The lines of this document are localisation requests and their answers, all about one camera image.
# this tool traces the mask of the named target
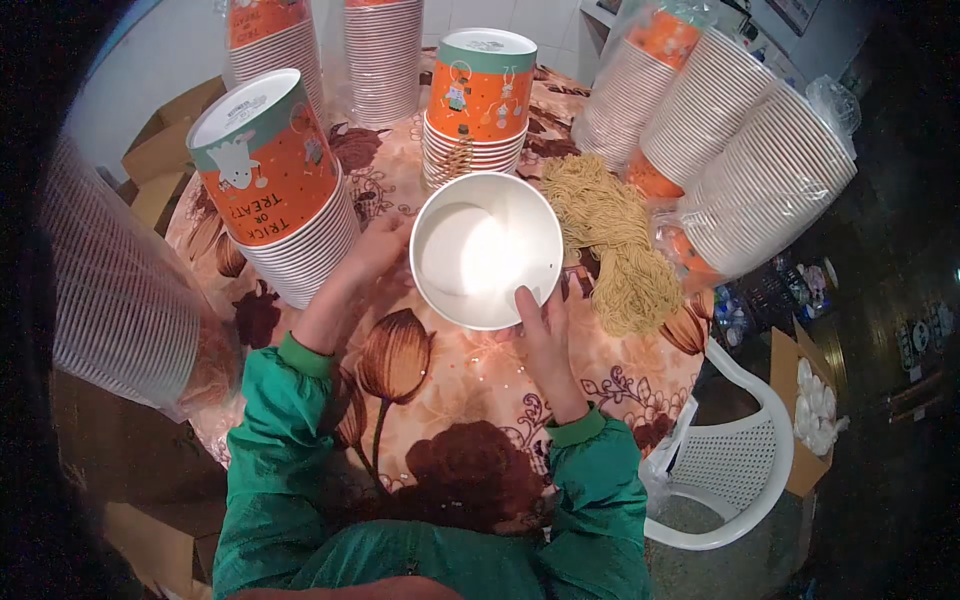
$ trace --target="green cuff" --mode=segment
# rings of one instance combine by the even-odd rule
[[[607,418],[593,402],[588,402],[590,412],[566,425],[557,425],[555,419],[546,424],[546,432],[553,438],[553,445],[559,448],[582,444],[600,433],[607,424]]]
[[[307,377],[326,377],[330,368],[330,357],[310,351],[300,345],[287,331],[276,352],[280,360]]]

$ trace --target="green jacket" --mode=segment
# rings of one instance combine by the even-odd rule
[[[630,429],[593,407],[549,427],[559,488],[552,541],[536,547],[416,521],[330,531],[315,507],[333,442],[317,432],[330,395],[328,359],[287,334],[247,359],[243,423],[227,436],[227,517],[213,597],[244,588],[340,588],[421,575],[467,600],[649,598],[643,561],[646,492]]]

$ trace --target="person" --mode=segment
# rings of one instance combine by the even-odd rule
[[[318,432],[331,355],[348,306],[406,246],[412,224],[371,222],[278,348],[250,354],[247,408],[227,436],[227,515],[213,566],[215,600],[649,598],[646,492],[625,423],[579,392],[558,285],[543,310],[516,290],[527,371],[553,410],[550,466],[559,489],[551,541],[373,520],[330,531],[315,508],[333,442]]]

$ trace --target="floral tablecloth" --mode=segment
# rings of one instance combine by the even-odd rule
[[[433,49],[423,52],[423,102],[434,56]],[[578,154],[570,123],[590,94],[549,69],[538,69],[536,79],[517,169],[533,184],[547,158]],[[421,127],[419,116],[379,131],[334,120],[330,146],[362,223],[389,211],[413,218],[429,197],[420,181]],[[232,248],[198,176],[180,198],[167,240],[214,310],[235,321],[245,348],[277,344],[296,321],[299,310]],[[490,332],[444,320],[408,287],[408,269],[398,265],[357,303],[356,327],[343,340],[337,399],[322,425],[344,452],[317,482],[324,504],[344,509],[345,520],[418,518],[501,534],[542,525],[555,490],[544,431],[549,407],[512,342],[498,344]],[[658,333],[614,339],[590,309],[598,273],[589,252],[564,264],[572,367],[588,399],[626,421],[648,452],[671,430],[700,371],[712,294],[695,297]],[[224,467],[227,432],[242,420],[244,405],[238,395],[191,419]]]

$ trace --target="bundle of yarn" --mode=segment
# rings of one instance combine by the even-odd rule
[[[654,249],[646,202],[607,171],[598,155],[553,158],[542,191],[553,206],[569,254],[589,248],[600,263],[593,311],[614,337],[655,330],[684,303],[673,265]]]

